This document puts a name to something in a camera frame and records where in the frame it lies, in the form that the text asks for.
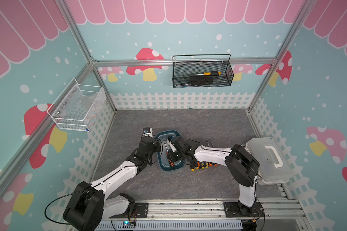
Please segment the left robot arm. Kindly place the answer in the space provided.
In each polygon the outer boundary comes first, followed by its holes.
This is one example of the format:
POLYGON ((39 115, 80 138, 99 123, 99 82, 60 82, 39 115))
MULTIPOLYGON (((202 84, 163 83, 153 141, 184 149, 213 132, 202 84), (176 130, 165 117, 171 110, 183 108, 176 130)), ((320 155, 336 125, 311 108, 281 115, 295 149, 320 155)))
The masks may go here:
POLYGON ((154 153, 162 151, 162 142, 142 136, 137 149, 123 163, 106 176, 91 183, 79 183, 64 210, 63 220, 79 231, 93 231, 99 223, 114 215, 132 213, 135 200, 125 194, 108 200, 108 197, 128 180, 153 164, 154 153))

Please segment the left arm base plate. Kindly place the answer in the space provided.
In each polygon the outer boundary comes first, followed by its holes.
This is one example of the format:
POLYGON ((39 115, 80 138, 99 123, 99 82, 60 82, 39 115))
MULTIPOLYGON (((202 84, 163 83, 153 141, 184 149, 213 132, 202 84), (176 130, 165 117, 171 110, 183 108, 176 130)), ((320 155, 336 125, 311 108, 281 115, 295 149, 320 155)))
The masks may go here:
POLYGON ((129 206, 127 211, 122 214, 112 216, 112 218, 147 218, 148 203, 134 203, 133 206, 129 206))

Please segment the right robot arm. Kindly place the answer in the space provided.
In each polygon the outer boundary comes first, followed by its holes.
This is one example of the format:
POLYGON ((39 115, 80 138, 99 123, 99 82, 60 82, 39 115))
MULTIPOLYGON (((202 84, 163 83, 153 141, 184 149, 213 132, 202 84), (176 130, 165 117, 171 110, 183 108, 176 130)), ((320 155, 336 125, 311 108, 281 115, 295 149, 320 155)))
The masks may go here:
POLYGON ((238 144, 232 148, 208 147, 180 136, 170 137, 166 143, 172 149, 172 154, 167 155, 171 165, 181 159, 188 162, 192 171, 206 168, 210 164, 226 166, 240 185, 239 212, 243 216, 249 216, 254 212, 255 181, 258 177, 260 163, 245 147, 238 144))

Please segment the teal plastic storage box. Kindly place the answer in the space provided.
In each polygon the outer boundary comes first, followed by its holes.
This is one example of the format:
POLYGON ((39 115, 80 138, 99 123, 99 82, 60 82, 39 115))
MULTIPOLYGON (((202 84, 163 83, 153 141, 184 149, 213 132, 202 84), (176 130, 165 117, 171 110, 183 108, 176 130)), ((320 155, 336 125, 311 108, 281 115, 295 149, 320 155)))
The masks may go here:
POLYGON ((174 171, 184 167, 184 162, 182 160, 178 160, 174 163, 171 163, 169 160, 169 157, 174 157, 174 147, 169 144, 169 140, 176 136, 180 136, 179 132, 176 130, 163 131, 157 134, 157 137, 163 143, 163 152, 162 154, 157 153, 157 157, 161 157, 159 159, 159 166, 164 172, 174 171))

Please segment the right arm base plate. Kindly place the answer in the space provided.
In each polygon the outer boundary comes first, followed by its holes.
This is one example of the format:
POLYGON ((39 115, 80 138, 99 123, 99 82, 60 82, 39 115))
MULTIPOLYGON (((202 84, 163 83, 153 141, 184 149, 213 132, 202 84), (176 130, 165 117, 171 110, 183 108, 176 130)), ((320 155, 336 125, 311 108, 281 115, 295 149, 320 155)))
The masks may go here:
POLYGON ((263 218, 265 216, 265 210, 259 202, 255 202, 251 208, 240 202, 224 202, 223 206, 227 218, 263 218))

